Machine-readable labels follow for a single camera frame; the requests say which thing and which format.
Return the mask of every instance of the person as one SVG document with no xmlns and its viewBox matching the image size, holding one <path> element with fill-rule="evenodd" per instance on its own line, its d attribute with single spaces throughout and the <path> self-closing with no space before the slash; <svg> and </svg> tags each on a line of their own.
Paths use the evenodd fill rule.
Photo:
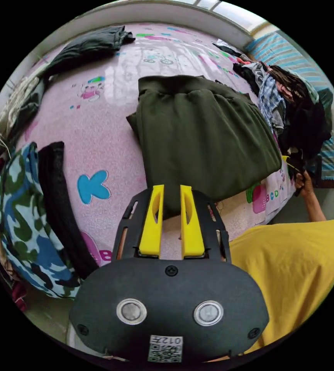
<svg viewBox="0 0 334 371">
<path fill-rule="evenodd" d="M 295 187 L 301 189 L 300 195 L 303 197 L 306 209 L 309 215 L 309 220 L 313 221 L 325 221 L 326 217 L 321 210 L 320 203 L 314 193 L 314 187 L 312 186 L 312 180 L 308 172 L 305 171 L 303 176 L 298 173 L 296 176 Z"/>
<path fill-rule="evenodd" d="M 295 331 L 334 285 L 334 220 L 326 219 L 307 172 L 297 174 L 295 187 L 310 222 L 255 226 L 230 242 L 232 264 L 257 282 L 270 318 L 245 354 Z"/>
</svg>

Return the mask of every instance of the blue striped fabric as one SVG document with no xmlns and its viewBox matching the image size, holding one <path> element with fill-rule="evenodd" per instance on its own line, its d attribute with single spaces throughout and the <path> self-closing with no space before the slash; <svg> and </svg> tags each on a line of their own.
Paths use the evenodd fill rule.
<svg viewBox="0 0 334 371">
<path fill-rule="evenodd" d="M 256 61 L 267 65 L 277 65 L 284 69 L 297 72 L 307 80 L 316 91 L 329 89 L 323 75 L 287 40 L 277 32 L 273 32 L 249 43 L 245 51 L 252 54 Z M 322 157 L 321 178 L 334 180 L 334 138 L 323 143 L 320 151 Z"/>
<path fill-rule="evenodd" d="M 257 61 L 297 72 L 317 91 L 328 88 L 328 82 L 319 71 L 277 32 L 252 41 L 246 46 L 245 51 L 251 53 Z"/>
</svg>

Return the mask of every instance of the plaid shirt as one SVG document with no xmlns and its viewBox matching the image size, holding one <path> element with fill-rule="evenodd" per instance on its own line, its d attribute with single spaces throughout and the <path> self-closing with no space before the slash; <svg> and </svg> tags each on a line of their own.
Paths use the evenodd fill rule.
<svg viewBox="0 0 334 371">
<path fill-rule="evenodd" d="M 285 102 L 282 96 L 278 92 L 278 88 L 276 87 L 276 80 L 270 75 L 266 74 L 263 79 L 261 88 L 258 94 L 258 108 L 265 118 L 267 124 L 269 125 L 271 131 L 273 132 L 272 128 L 272 112 L 279 106 L 282 105 L 283 112 L 285 113 Z"/>
</svg>

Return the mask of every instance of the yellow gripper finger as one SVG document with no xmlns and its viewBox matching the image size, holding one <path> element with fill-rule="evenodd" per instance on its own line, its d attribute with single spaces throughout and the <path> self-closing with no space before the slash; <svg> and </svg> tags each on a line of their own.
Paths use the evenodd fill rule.
<svg viewBox="0 0 334 371">
<path fill-rule="evenodd" d="M 182 185 L 181 190 L 181 246 L 182 259 L 204 255 L 203 236 L 195 208 L 192 189 Z"/>
<path fill-rule="evenodd" d="M 141 255 L 160 257 L 160 242 L 162 237 L 164 185 L 155 185 L 150 196 L 142 231 L 139 252 Z"/>
</svg>

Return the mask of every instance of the bed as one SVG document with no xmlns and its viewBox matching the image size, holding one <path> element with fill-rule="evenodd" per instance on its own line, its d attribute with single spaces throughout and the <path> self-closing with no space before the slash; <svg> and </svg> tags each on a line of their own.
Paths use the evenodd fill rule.
<svg viewBox="0 0 334 371">
<path fill-rule="evenodd" d="M 126 117 L 137 107 L 140 77 L 204 75 L 257 97 L 233 71 L 235 57 L 213 45 L 213 36 L 166 24 L 128 24 L 136 40 L 110 60 L 58 75 L 45 91 L 40 109 L 17 143 L 38 149 L 63 141 L 64 173 L 73 212 L 87 247 L 99 266 L 110 262 L 118 223 L 131 198 L 146 188 L 139 145 Z M 29 72 L 53 60 L 65 47 L 45 55 Z M 267 224 L 295 190 L 287 166 L 217 208 L 233 240 Z M 162 259 L 180 259 L 180 217 L 163 223 Z"/>
</svg>

